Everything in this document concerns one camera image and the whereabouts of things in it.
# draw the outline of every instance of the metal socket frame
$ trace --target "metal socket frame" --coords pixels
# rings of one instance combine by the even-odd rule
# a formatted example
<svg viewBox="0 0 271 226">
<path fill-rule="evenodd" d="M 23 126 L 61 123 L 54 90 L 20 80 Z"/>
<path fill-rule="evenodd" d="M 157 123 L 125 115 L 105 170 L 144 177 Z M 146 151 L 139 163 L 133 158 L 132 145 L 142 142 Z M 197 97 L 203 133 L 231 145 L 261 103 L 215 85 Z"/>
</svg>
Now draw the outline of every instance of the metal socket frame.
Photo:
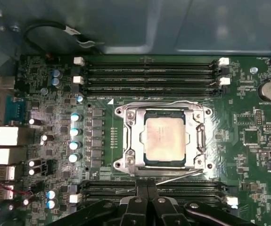
<svg viewBox="0 0 271 226">
<path fill-rule="evenodd" d="M 140 135 L 144 131 L 147 111 L 182 111 L 185 115 L 186 161 L 182 167 L 147 166 L 144 162 L 144 145 Z M 212 109 L 198 102 L 132 102 L 115 109 L 123 118 L 123 156 L 113 167 L 133 176 L 179 176 L 185 170 L 208 169 L 211 162 L 205 154 L 205 118 L 213 115 Z"/>
</svg>

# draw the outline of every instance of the cpu socket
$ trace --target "cpu socket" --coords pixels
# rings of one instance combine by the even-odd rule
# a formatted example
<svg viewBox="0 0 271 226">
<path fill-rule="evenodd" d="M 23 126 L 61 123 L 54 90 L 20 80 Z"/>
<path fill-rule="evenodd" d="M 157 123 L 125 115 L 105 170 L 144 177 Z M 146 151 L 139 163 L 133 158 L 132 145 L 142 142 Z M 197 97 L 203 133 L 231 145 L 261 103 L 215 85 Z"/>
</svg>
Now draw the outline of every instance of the cpu socket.
<svg viewBox="0 0 271 226">
<path fill-rule="evenodd" d="M 133 102 L 115 109 L 123 119 L 123 156 L 116 170 L 132 176 L 178 176 L 211 169 L 205 158 L 205 118 L 198 102 Z"/>
</svg>

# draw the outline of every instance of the motherboard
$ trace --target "motherboard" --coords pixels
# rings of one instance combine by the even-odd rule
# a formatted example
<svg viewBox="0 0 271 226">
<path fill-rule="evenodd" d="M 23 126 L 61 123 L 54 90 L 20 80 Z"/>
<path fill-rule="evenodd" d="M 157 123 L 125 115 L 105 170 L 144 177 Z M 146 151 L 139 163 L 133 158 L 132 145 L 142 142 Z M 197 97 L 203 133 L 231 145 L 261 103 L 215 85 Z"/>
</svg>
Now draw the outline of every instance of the motherboard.
<svg viewBox="0 0 271 226">
<path fill-rule="evenodd" d="M 13 145 L 37 191 L 6 198 L 27 226 L 189 172 L 159 193 L 271 226 L 270 57 L 21 56 L 4 124 L 33 137 Z"/>
</svg>

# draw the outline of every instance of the red wire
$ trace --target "red wire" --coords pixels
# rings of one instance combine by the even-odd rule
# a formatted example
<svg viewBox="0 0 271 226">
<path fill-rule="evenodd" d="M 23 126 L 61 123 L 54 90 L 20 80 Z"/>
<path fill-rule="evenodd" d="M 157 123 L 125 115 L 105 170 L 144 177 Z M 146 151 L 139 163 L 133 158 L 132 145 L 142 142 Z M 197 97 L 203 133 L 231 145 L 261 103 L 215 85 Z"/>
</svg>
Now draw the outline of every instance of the red wire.
<svg viewBox="0 0 271 226">
<path fill-rule="evenodd" d="M 4 190 L 8 190 L 8 191 L 11 191 L 12 193 L 15 193 L 15 194 L 21 194 L 21 195 L 28 195 L 28 194 L 31 194 L 31 192 L 22 192 L 22 191 L 16 191 L 14 189 L 11 189 L 5 185 L 2 185 L 0 184 L 0 188 L 4 189 Z"/>
</svg>

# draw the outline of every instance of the cable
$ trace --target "cable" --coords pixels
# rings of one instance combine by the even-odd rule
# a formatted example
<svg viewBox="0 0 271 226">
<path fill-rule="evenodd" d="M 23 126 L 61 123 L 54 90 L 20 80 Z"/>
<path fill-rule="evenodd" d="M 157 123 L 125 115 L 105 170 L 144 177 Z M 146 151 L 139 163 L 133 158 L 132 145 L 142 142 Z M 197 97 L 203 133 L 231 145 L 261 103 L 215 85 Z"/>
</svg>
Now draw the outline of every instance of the cable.
<svg viewBox="0 0 271 226">
<path fill-rule="evenodd" d="M 29 195 L 29 194 L 32 194 L 31 192 L 22 192 L 22 191 L 16 191 L 14 189 L 11 189 L 5 185 L 2 185 L 0 184 L 0 188 L 4 189 L 4 190 L 7 190 L 7 191 L 11 191 L 12 193 L 15 193 L 15 194 L 20 194 L 20 195 Z"/>
<path fill-rule="evenodd" d="M 91 49 L 96 54 L 102 54 L 102 52 L 95 47 L 96 43 L 94 41 L 88 39 L 87 37 L 82 35 L 79 31 L 77 31 L 77 30 L 75 30 L 65 24 L 61 24 L 61 23 L 58 23 L 55 21 L 47 21 L 47 20 L 38 20 L 38 21 L 32 22 L 30 25 L 28 25 L 23 30 L 23 40 L 31 48 L 33 48 L 33 49 L 37 50 L 38 52 L 40 52 L 41 54 L 45 55 L 48 59 L 52 59 L 53 56 L 49 52 L 45 51 L 43 48 L 41 48 L 39 45 L 37 45 L 36 43 L 34 43 L 33 41 L 31 41 L 28 38 L 28 33 L 38 27 L 58 28 L 64 32 L 68 33 L 69 35 L 75 37 L 76 42 L 78 43 L 78 45 L 80 47 L 85 48 L 85 49 Z"/>
<path fill-rule="evenodd" d="M 31 41 L 28 38 L 28 33 L 30 31 L 32 31 L 33 29 L 38 28 L 38 27 L 54 27 L 54 28 L 58 28 L 58 29 L 61 29 L 61 30 L 65 30 L 66 26 L 61 24 L 61 23 L 54 22 L 54 21 L 39 20 L 39 21 L 31 23 L 31 25 L 27 26 L 23 31 L 23 40 L 31 48 L 33 48 L 33 49 L 37 50 L 38 52 L 44 54 L 47 58 L 52 58 L 50 53 L 48 53 L 47 51 L 42 49 L 39 45 L 37 45 L 36 43 L 34 43 L 33 41 Z"/>
<path fill-rule="evenodd" d="M 198 169 L 198 170 L 195 170 L 195 171 L 191 171 L 190 173 L 184 174 L 184 175 L 182 175 L 180 177 L 171 178 L 171 179 L 168 179 L 168 180 L 164 180 L 164 181 L 158 182 L 158 183 L 156 183 L 156 186 L 157 185 L 166 184 L 168 182 L 172 182 L 172 181 L 175 181 L 175 180 L 187 178 L 187 177 L 190 177 L 190 176 L 193 176 L 193 175 L 195 175 L 197 173 L 202 173 L 202 172 L 203 172 L 203 169 Z M 126 192 L 131 192 L 131 191 L 134 191 L 134 190 L 135 190 L 135 188 L 126 189 L 126 190 L 119 190 L 119 191 L 116 191 L 115 193 L 116 194 L 122 194 L 122 193 L 126 193 Z"/>
</svg>

